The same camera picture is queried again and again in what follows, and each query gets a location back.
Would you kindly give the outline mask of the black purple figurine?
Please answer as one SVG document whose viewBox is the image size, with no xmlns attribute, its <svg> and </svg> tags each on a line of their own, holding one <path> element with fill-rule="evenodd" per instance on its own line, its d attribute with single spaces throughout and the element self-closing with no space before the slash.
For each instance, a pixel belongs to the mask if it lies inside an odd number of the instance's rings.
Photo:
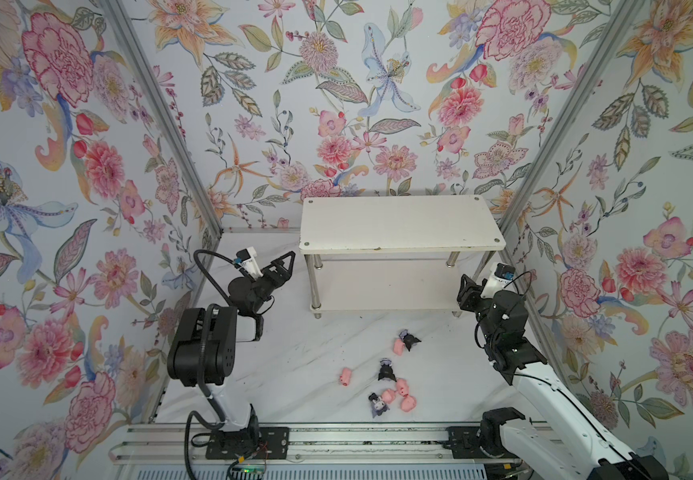
<svg viewBox="0 0 693 480">
<path fill-rule="evenodd" d="M 421 342 L 421 340 L 418 337 L 410 333 L 407 329 L 401 330 L 399 332 L 398 339 L 407 351 L 411 351 L 412 348 L 414 348 L 414 346 L 420 344 Z"/>
<path fill-rule="evenodd" d="M 377 374 L 378 381 L 392 381 L 396 382 L 396 375 L 393 371 L 392 362 L 388 358 L 383 358 L 379 362 L 379 370 Z"/>
<path fill-rule="evenodd" d="M 370 403 L 370 412 L 372 418 L 380 417 L 389 410 L 388 403 L 376 393 L 370 393 L 368 395 L 368 401 Z"/>
</svg>

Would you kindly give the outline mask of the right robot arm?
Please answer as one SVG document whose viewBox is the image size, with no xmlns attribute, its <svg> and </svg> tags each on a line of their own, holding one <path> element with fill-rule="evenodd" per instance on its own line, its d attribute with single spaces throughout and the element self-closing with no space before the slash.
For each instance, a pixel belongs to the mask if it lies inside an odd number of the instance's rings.
<svg viewBox="0 0 693 480">
<path fill-rule="evenodd" d="M 540 414 L 561 442 L 541 435 L 513 407 L 482 414 L 468 440 L 489 458 L 514 457 L 543 479 L 665 479 L 663 465 L 640 455 L 598 421 L 563 384 L 543 354 L 526 338 L 524 298 L 514 275 L 476 283 L 462 276 L 456 302 L 475 316 L 474 339 L 493 369 Z"/>
</svg>

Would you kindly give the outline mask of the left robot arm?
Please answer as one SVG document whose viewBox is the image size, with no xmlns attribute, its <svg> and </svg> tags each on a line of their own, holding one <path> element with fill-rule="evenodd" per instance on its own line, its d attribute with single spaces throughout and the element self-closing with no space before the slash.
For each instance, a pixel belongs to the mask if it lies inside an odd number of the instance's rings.
<svg viewBox="0 0 693 480">
<path fill-rule="evenodd" d="M 236 364 L 236 345 L 258 342 L 264 335 L 264 314 L 274 306 L 274 294 L 294 275 L 296 254 L 288 251 L 261 268 L 252 247 L 229 258 L 206 249 L 194 252 L 194 264 L 220 294 L 224 304 L 184 310 L 168 352 L 168 376 L 204 396 L 216 419 L 208 427 L 226 432 L 250 428 L 256 418 L 252 404 L 232 391 L 228 379 Z M 204 258 L 232 266 L 238 277 L 223 288 Z"/>
</svg>

